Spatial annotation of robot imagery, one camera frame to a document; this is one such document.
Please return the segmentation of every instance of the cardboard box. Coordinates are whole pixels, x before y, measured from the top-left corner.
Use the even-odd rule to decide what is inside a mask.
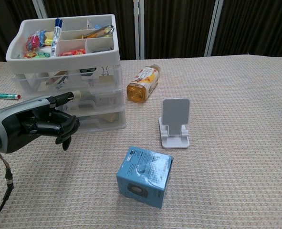
[[[116,174],[122,195],[162,208],[173,157],[135,146]]]

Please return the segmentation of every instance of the textured fabric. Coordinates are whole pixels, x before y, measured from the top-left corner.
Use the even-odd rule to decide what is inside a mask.
[[[68,151],[40,137],[5,155],[15,189],[0,228],[282,228],[282,57],[122,61],[124,87],[159,64],[144,104],[127,101],[127,128],[73,136]],[[7,64],[0,92],[16,92]],[[188,149],[161,147],[164,98],[191,101]],[[0,100],[0,108],[15,101]],[[129,146],[174,156],[162,209],[118,193]],[[0,203],[6,184],[0,161]]]

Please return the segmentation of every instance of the cable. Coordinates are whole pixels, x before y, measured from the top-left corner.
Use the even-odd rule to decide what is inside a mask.
[[[4,165],[5,165],[5,178],[6,178],[6,183],[7,183],[7,190],[5,192],[5,195],[3,197],[3,201],[0,205],[0,212],[2,211],[6,201],[9,199],[9,196],[11,194],[11,191],[13,190],[13,179],[12,179],[12,173],[10,170],[10,166],[8,164],[8,162],[3,158],[3,156],[0,153],[0,159],[3,161]]]

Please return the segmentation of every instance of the robotic hand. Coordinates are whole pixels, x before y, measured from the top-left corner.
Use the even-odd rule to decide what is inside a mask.
[[[74,93],[41,96],[0,109],[0,152],[12,153],[41,135],[56,136],[67,150],[79,126],[76,116],[55,108],[74,99]]]

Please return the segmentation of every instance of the colorful snack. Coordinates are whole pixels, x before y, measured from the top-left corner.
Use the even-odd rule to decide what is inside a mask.
[[[44,41],[45,41],[45,33],[46,33],[46,30],[41,30],[40,33],[39,33],[39,45],[40,47],[43,47],[44,46]]]
[[[40,48],[40,38],[38,34],[33,34],[28,37],[26,42],[26,49],[28,51],[36,51]]]
[[[48,58],[50,57],[49,53],[45,52],[28,52],[24,54],[24,59],[31,59],[31,58]]]
[[[85,54],[85,49],[70,50],[61,53],[59,56],[73,56],[73,55],[82,55],[82,54]]]
[[[52,42],[53,42],[54,31],[46,32],[44,35],[45,35],[44,45],[45,46],[51,46]]]

